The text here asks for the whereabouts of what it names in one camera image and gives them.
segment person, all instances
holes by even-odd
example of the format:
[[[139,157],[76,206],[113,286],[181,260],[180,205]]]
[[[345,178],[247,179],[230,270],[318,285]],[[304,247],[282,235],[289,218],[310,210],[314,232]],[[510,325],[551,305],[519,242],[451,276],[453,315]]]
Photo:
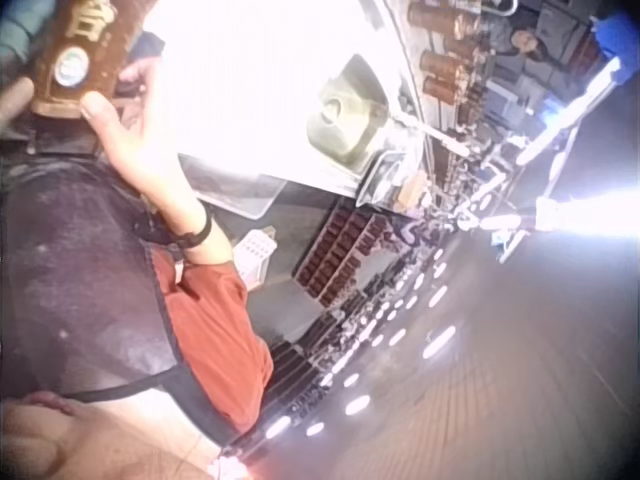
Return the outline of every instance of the person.
[[[101,94],[81,101],[106,158],[3,158],[3,396],[93,402],[180,455],[204,437],[204,469],[256,422],[273,363],[180,167],[161,62],[120,81],[144,92],[129,128]]]
[[[92,405],[36,392],[2,406],[0,472],[8,479],[206,480]]]
[[[475,35],[485,39],[496,55],[524,55],[564,72],[566,67],[551,56],[547,45],[526,28],[514,27],[507,17],[483,15]]]

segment finger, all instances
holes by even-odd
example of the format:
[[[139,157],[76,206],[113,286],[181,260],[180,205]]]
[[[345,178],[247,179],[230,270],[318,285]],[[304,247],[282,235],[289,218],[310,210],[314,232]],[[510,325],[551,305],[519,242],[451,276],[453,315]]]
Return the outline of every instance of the finger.
[[[160,57],[138,60],[120,73],[120,80],[124,82],[142,81],[145,89],[143,111],[143,135],[154,135],[163,122],[162,104],[164,75]]]
[[[15,117],[27,107],[33,98],[33,82],[21,77],[0,95],[0,134]]]
[[[119,158],[130,144],[131,134],[122,126],[115,107],[100,93],[86,93],[80,100],[80,111],[100,138],[107,155]]]

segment black apron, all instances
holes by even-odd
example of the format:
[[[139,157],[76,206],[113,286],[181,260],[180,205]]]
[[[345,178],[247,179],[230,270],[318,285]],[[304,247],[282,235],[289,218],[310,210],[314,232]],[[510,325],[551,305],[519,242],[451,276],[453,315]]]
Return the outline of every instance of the black apron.
[[[95,160],[21,158],[2,171],[2,395],[82,401],[171,394],[218,445],[238,432],[184,363],[143,203]]]

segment skin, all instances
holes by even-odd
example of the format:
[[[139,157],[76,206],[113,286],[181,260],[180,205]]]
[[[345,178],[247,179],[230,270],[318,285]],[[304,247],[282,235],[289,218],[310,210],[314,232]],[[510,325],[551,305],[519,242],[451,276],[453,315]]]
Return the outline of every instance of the skin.
[[[538,47],[537,37],[526,30],[518,30],[514,32],[511,37],[511,43],[520,51],[520,53],[529,53]]]
[[[160,61],[138,61],[121,72],[120,80],[140,85],[139,114],[133,121],[123,125],[115,107],[97,92],[81,100],[85,119],[113,168],[176,234],[202,231],[206,211],[182,171],[171,138]],[[233,260],[231,244],[215,221],[207,239],[184,254],[196,265]],[[170,397],[155,394],[160,420],[150,416],[149,395],[154,394],[83,405],[45,392],[7,403],[3,405],[3,462],[12,463],[26,478],[210,478],[203,470],[219,448],[185,421]]]
[[[15,478],[210,478],[98,408],[38,392],[3,405],[2,464]]]

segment brown jar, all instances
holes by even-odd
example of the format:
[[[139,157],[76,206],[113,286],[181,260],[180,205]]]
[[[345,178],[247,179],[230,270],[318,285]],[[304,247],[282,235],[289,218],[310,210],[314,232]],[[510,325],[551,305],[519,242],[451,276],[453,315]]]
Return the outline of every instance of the brown jar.
[[[458,70],[464,69],[464,63],[457,58],[424,50],[420,55],[420,70],[431,72],[436,77],[455,83]]]
[[[440,80],[439,78],[426,77],[422,84],[422,93],[431,95],[448,105],[455,105],[457,92],[455,84]]]
[[[477,28],[480,17],[464,10],[430,7],[422,2],[413,2],[407,11],[407,21],[414,27],[461,40],[469,30]]]

